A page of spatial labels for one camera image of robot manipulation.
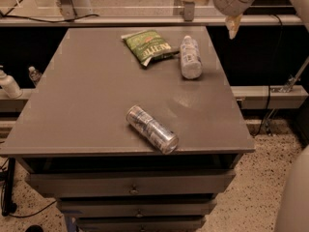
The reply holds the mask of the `clear blue plastic bottle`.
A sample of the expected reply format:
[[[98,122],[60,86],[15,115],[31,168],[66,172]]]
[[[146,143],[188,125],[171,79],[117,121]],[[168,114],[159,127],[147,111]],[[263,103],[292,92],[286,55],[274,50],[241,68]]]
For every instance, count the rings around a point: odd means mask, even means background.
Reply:
[[[180,47],[181,72],[186,79],[195,79],[202,74],[202,62],[196,40],[185,36]]]

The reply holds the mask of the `green jalapeno chip bag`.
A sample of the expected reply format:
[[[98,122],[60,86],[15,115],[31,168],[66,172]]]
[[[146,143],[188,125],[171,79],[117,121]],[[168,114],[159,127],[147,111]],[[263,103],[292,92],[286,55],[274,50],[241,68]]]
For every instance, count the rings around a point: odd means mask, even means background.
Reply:
[[[162,38],[156,30],[143,30],[123,35],[122,40],[144,68],[147,68],[152,61],[167,59],[180,52],[177,47],[172,47]]]

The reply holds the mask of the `small clear water bottle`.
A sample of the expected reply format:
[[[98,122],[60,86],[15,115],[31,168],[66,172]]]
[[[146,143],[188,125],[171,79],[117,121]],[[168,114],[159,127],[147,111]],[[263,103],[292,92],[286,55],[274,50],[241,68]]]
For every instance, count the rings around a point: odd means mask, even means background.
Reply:
[[[42,78],[42,73],[33,66],[29,67],[28,71],[29,71],[29,78],[31,79],[33,84],[37,86]]]

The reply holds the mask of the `white spray bottle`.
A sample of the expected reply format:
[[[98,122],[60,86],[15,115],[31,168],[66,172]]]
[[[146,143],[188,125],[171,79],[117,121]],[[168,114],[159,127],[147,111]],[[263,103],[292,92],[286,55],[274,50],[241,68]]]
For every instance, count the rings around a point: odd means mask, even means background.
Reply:
[[[0,66],[0,87],[4,90],[9,98],[17,99],[22,95],[22,90],[20,89],[15,79],[11,75],[6,74],[3,71],[2,66]]]

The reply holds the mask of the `silver energy drink can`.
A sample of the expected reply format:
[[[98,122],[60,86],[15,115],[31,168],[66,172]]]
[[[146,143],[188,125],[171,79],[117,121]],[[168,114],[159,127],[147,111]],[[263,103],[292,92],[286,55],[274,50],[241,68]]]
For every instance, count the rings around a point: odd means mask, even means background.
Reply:
[[[179,138],[139,105],[133,106],[126,120],[162,154],[170,154],[177,149]]]

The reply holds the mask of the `grey drawer cabinet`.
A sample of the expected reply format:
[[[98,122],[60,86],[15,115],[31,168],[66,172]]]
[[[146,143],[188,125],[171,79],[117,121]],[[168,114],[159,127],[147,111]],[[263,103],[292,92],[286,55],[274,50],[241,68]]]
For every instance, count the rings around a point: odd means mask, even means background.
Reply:
[[[83,232],[201,228],[254,148],[205,27],[162,27],[200,47],[202,76],[178,59],[143,68],[121,28],[71,28],[1,153]]]

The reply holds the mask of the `black stand leg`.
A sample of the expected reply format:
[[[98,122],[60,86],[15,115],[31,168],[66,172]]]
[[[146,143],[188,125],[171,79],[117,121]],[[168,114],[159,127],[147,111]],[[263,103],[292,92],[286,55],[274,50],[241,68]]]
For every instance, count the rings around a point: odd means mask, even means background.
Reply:
[[[1,180],[4,182],[4,193],[1,195],[2,216],[7,217],[16,211],[16,204],[13,202],[14,170],[15,159],[8,158],[6,169],[1,169]]]

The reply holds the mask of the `metal rail frame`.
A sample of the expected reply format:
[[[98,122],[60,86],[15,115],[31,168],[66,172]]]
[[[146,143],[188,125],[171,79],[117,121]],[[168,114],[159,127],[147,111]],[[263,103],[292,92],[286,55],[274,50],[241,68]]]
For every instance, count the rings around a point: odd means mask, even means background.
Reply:
[[[223,25],[227,15],[222,14],[209,0],[207,5],[195,5],[180,0],[174,6],[163,5],[168,0],[104,0],[102,7],[90,0],[1,0],[3,23],[60,23],[123,25]],[[308,24],[309,0],[290,0],[296,14],[282,15],[288,24]],[[273,24],[272,15],[246,15],[245,25]]]

